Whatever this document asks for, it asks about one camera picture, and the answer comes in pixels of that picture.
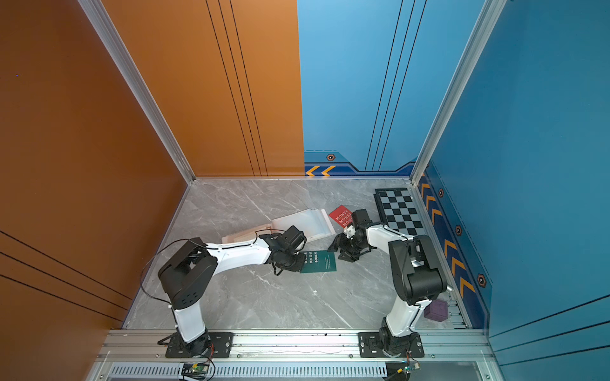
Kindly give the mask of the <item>pink photo album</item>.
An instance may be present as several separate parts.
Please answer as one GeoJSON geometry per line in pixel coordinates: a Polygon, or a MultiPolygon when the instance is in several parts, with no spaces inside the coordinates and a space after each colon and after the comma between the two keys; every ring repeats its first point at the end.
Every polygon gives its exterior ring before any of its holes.
{"type": "Polygon", "coordinates": [[[283,233],[291,226],[295,226],[298,230],[304,232],[308,241],[317,241],[335,234],[335,228],[325,210],[305,210],[286,217],[279,217],[250,230],[225,236],[222,238],[222,243],[230,244],[253,240],[257,233],[283,233]]]}

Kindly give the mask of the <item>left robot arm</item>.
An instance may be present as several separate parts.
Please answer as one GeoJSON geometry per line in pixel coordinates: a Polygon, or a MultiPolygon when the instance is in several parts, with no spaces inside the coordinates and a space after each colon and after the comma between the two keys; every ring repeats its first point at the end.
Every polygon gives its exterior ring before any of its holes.
{"type": "Polygon", "coordinates": [[[158,278],[176,323],[168,340],[168,358],[210,357],[212,338],[203,318],[200,300],[212,278],[224,271],[270,264],[274,274],[299,272],[306,256],[307,238],[291,227],[286,232],[262,234],[233,244],[208,244],[199,238],[185,244],[159,270],[158,278]]]}

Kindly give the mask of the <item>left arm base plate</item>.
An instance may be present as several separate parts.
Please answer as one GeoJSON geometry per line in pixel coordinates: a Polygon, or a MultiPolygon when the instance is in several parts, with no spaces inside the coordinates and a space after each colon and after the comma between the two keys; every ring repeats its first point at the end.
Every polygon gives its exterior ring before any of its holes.
{"type": "Polygon", "coordinates": [[[165,357],[170,359],[226,359],[230,356],[233,333],[205,333],[191,343],[184,341],[179,333],[158,341],[166,347],[165,357]]]}

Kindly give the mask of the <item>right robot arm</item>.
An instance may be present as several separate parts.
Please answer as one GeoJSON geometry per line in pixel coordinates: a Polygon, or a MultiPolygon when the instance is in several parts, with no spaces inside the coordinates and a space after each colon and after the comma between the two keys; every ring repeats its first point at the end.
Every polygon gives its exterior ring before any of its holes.
{"type": "Polygon", "coordinates": [[[406,235],[387,225],[349,226],[338,234],[328,250],[355,262],[366,252],[388,255],[396,300],[379,330],[381,350],[389,357],[421,358],[424,350],[416,323],[425,309],[448,289],[443,266],[427,235],[406,235]]]}

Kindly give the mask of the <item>red money card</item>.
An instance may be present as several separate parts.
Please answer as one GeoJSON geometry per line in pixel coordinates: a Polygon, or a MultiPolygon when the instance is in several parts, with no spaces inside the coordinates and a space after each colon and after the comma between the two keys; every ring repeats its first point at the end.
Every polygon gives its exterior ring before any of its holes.
{"type": "Polygon", "coordinates": [[[352,212],[343,205],[331,211],[328,216],[343,229],[353,224],[352,212]]]}

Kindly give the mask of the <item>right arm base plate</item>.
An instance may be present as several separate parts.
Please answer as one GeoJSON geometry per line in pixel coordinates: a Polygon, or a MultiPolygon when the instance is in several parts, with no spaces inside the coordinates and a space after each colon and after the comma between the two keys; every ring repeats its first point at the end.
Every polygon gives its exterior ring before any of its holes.
{"type": "Polygon", "coordinates": [[[418,333],[397,338],[383,332],[360,332],[358,334],[360,357],[362,358],[415,358],[425,357],[424,345],[418,333]]]}

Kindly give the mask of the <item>green card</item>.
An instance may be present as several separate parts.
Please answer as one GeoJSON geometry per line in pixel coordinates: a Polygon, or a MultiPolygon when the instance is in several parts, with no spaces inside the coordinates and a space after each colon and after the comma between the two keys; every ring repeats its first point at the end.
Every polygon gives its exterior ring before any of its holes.
{"type": "Polygon", "coordinates": [[[300,270],[301,274],[337,271],[336,257],[334,252],[307,251],[303,252],[303,254],[305,255],[305,262],[300,270]]]}

